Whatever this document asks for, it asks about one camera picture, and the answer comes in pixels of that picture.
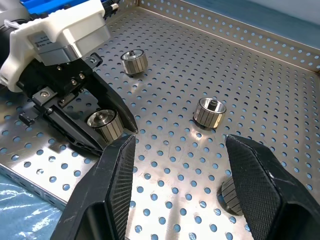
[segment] blue plastic sheet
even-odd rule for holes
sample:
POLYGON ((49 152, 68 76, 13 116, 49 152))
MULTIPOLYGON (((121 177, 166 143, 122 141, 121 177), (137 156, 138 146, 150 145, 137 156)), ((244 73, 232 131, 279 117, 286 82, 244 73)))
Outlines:
POLYGON ((0 175, 0 238, 48 240, 61 211, 0 175))

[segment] stainless steel tray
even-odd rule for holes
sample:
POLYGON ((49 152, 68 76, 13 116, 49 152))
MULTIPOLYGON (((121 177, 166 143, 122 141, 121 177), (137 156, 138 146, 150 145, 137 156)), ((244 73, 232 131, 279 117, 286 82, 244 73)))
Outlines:
MULTIPOLYGON (((226 134, 270 147, 320 202, 318 75, 162 16, 167 1, 142 2, 143 8, 124 5, 109 24, 113 38, 96 50, 103 58, 96 72, 122 96, 139 128, 126 236, 252 239, 244 217, 227 213, 217 199, 231 175, 226 134), (120 60, 130 49, 145 50, 149 63, 135 77, 124 73, 120 60), (202 97, 227 107, 217 130, 192 121, 202 97)), ((172 9, 188 12, 188 6, 196 8, 170 1, 172 9)), ((198 18, 200 11, 209 12, 199 8, 198 18)), ((95 102, 85 91, 68 110, 86 116, 95 102)), ((62 209, 96 158, 75 152, 43 121, 32 129, 22 124, 18 113, 30 107, 21 93, 0 90, 0 172, 62 209)))

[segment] cylindrical metal part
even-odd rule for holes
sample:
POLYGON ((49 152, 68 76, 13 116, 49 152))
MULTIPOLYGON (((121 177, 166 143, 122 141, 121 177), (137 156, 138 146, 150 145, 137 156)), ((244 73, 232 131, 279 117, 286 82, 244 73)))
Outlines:
POLYGON ((240 201, 236 194, 234 179, 232 177, 230 177, 228 181, 222 183, 221 191, 226 205, 237 215, 243 215, 240 201))
POLYGON ((6 27, 4 21, 23 24, 29 19, 28 10, 19 0, 0 0, 0 68, 10 52, 10 33, 16 30, 13 27, 6 27))
POLYGON ((130 50, 121 56, 122 64, 126 74, 138 74, 148 66, 146 54, 141 49, 130 50))
POLYGON ((215 129, 223 120, 226 110, 220 101, 204 97, 199 100, 193 118, 198 124, 215 129))
POLYGON ((111 143, 121 136, 124 127, 116 111, 103 109, 93 113, 86 123, 98 132, 107 143, 111 143))

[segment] grooved metal cylinder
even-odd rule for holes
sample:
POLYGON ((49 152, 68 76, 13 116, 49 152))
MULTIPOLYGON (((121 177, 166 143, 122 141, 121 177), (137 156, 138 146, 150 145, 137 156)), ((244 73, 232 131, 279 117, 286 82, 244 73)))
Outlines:
POLYGON ((232 177, 230 177, 228 181, 222 183, 221 191, 226 205, 237 215, 243 215, 240 201, 237 197, 234 179, 232 177))
POLYGON ((138 74, 148 66, 146 54, 141 49, 130 50, 121 56, 122 64, 126 74, 138 74))
POLYGON ((124 132, 121 119, 116 111, 103 109, 93 113, 87 124, 98 132, 107 143, 111 143, 121 136, 124 132))
POLYGON ((215 129, 223 120, 227 108, 218 100, 212 98, 201 98, 193 114, 194 120, 206 127, 215 129))

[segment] metal roller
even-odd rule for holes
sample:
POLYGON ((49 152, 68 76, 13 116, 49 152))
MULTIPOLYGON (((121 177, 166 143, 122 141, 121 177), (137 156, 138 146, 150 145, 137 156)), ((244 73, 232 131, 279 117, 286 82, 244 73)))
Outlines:
POLYGON ((221 191, 223 200, 225 201, 227 207, 237 215, 243 215, 240 201, 237 197, 234 179, 232 177, 230 177, 228 181, 222 183, 221 191))
POLYGON ((226 110, 220 101, 204 97, 199 100, 193 118, 198 124, 215 129, 223 120, 226 110))
POLYGON ((121 56, 122 64, 126 74, 138 74, 148 66, 146 54, 141 49, 130 50, 121 56))
POLYGON ((108 143, 119 138, 124 132, 124 127, 118 113, 110 109, 96 111, 86 122, 103 136, 108 143))

